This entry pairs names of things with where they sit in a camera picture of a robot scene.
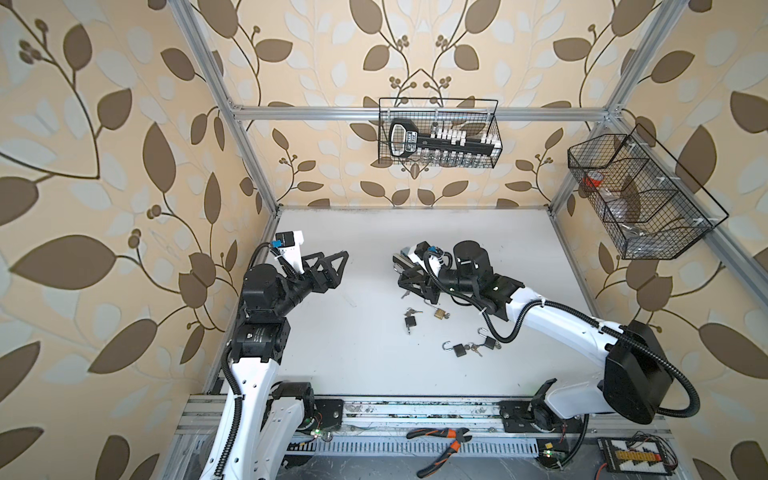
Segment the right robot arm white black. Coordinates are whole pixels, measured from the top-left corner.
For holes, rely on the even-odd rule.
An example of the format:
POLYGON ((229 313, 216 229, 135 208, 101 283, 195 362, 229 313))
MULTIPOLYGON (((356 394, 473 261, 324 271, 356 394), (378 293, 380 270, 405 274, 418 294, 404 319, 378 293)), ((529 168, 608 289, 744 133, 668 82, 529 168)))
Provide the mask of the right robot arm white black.
POLYGON ((602 320, 547 299, 523 282, 495 272, 487 250, 476 241, 461 241, 452 251, 421 242, 395 254, 393 264, 403 290, 431 305, 447 295, 461 306, 475 308, 496 343, 510 344, 529 327, 601 368, 601 374, 591 377, 546 380, 520 414, 522 422, 543 432, 574 417, 581 419, 576 443, 564 458, 540 458, 549 470, 561 470, 573 461, 594 415, 616 413, 648 425, 657 415, 691 418, 700 411, 693 383, 667 359, 648 325, 602 320))

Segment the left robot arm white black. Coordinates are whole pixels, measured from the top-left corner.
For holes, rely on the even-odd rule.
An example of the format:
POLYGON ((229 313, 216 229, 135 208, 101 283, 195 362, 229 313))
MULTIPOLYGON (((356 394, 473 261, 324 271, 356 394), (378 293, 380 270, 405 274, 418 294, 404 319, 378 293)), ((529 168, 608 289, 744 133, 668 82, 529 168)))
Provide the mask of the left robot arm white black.
POLYGON ((308 382, 278 378, 291 327, 289 313, 312 293, 342 281, 346 251, 302 255, 295 232, 263 242, 275 264, 251 260, 243 277, 235 330, 220 357, 229 391, 204 479, 274 479, 297 432, 321 425, 308 382))

